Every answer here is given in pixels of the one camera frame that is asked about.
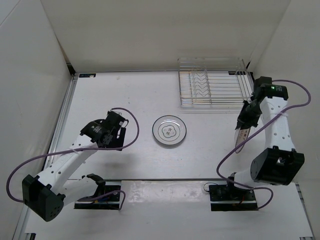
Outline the white plate orange sunburst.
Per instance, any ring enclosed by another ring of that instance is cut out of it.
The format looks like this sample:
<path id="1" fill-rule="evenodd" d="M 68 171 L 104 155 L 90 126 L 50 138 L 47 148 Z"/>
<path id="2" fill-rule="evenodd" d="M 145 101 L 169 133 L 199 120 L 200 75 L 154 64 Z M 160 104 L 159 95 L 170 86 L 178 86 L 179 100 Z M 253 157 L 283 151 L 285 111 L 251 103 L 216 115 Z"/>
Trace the white plate orange sunburst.
<path id="1" fill-rule="evenodd" d="M 241 129 L 241 128 L 237 128 L 235 130 L 235 135 L 234 135 L 234 144 L 235 146 L 237 147 L 238 145 L 240 145 L 241 143 L 244 143 L 241 147 L 239 147 L 235 153 L 236 154 L 239 154 L 242 149 L 244 148 L 245 146 L 245 143 L 250 135 L 250 131 L 251 131 L 251 128 L 247 128 L 247 129 Z"/>

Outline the white plate green flower outline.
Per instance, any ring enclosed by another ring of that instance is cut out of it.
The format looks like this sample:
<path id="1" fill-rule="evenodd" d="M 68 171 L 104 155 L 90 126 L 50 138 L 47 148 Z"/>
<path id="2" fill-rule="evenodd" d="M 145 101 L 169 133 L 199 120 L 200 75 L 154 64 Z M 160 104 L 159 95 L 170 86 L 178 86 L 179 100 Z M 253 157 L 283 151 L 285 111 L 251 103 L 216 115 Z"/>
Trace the white plate green flower outline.
<path id="1" fill-rule="evenodd" d="M 185 122 L 174 115 L 163 115 L 152 125 L 152 136 L 157 144 L 164 148 L 180 146 L 187 136 Z"/>

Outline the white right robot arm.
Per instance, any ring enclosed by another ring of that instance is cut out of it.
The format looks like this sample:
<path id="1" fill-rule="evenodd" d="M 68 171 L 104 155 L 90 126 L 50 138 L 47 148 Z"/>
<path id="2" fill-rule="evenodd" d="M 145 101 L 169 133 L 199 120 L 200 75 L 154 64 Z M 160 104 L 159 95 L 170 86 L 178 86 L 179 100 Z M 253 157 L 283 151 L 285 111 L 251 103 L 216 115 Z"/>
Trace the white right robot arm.
<path id="1" fill-rule="evenodd" d="M 236 126 L 231 113 L 186 113 L 178 110 L 171 82 L 129 88 L 128 105 L 133 112 L 129 138 L 137 141 L 124 151 L 103 151 L 103 176 L 119 180 L 167 180 L 225 178 L 230 200 L 238 199 L 243 186 L 259 186 L 255 180 L 263 165 L 272 162 L 276 170 L 290 166 L 295 147 L 288 120 L 280 115 L 286 105 L 276 98 L 261 103 L 261 126 L 252 135 Z"/>

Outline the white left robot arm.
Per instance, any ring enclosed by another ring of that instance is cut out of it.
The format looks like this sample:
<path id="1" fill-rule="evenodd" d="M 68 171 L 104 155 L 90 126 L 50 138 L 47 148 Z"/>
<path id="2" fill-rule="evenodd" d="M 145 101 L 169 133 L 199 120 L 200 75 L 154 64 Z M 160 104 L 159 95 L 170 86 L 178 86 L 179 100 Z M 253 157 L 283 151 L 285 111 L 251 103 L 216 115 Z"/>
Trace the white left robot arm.
<path id="1" fill-rule="evenodd" d="M 72 202 L 80 199 L 93 202 L 103 198 L 106 182 L 102 177 L 91 173 L 71 183 L 67 180 L 98 148 L 122 147 L 126 133 L 123 124 L 126 121 L 120 114 L 109 111 L 106 119 L 89 122 L 80 131 L 69 153 L 61 154 L 35 177 L 27 175 L 23 179 L 23 203 L 49 222 Z"/>

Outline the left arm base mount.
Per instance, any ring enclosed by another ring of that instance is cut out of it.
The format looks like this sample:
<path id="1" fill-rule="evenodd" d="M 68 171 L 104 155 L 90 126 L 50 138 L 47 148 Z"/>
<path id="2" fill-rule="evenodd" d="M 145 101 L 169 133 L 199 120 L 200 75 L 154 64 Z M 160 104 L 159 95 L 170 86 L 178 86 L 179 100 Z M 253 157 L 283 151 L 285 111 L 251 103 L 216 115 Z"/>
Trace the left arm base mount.
<path id="1" fill-rule="evenodd" d="M 76 201 L 75 210 L 111 210 L 120 211 L 126 199 L 121 181 L 106 181 L 93 196 L 86 197 L 86 201 Z"/>

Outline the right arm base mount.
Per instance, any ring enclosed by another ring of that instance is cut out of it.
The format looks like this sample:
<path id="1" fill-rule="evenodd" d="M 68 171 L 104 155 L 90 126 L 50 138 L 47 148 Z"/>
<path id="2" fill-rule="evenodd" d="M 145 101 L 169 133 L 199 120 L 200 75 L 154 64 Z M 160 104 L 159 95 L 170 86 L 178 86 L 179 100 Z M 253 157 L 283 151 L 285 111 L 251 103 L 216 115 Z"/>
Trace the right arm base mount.
<path id="1" fill-rule="evenodd" d="M 258 204 L 253 190 L 236 188 L 230 184 L 207 182 L 203 186 L 209 194 L 212 212 L 257 211 Z"/>

